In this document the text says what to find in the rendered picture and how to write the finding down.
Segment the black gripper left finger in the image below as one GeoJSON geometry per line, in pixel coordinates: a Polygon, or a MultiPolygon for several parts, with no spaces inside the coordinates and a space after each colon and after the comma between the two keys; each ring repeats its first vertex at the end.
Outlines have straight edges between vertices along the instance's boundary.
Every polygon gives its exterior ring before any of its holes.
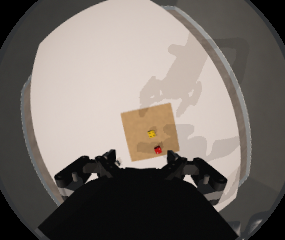
{"type": "Polygon", "coordinates": [[[64,201],[76,189],[84,185],[92,173],[97,173],[98,177],[104,175],[108,178],[129,177],[129,172],[124,168],[119,168],[115,164],[115,149],[111,149],[103,155],[96,156],[95,159],[89,159],[89,156],[85,155],[81,156],[54,176],[56,185],[64,201]]]}

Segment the brown square mat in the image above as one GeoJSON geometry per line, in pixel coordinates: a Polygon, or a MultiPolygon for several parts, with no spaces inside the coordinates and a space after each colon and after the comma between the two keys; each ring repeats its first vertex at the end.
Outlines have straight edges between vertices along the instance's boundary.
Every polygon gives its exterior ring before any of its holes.
{"type": "Polygon", "coordinates": [[[180,151],[171,103],[120,114],[132,162],[167,155],[167,150],[180,151]],[[149,138],[151,130],[156,136],[149,138]],[[162,153],[156,154],[157,146],[162,153]]]}

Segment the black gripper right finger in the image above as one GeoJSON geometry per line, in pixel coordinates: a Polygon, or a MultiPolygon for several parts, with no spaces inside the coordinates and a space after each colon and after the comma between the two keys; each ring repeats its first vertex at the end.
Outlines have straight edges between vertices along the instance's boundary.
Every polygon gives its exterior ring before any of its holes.
{"type": "Polygon", "coordinates": [[[168,150],[167,164],[153,171],[150,177],[172,180],[175,176],[183,180],[185,175],[190,175],[197,190],[208,199],[212,206],[217,205],[226,187],[227,178],[202,158],[197,157],[193,158],[193,161],[187,161],[187,158],[176,154],[168,150]]]}

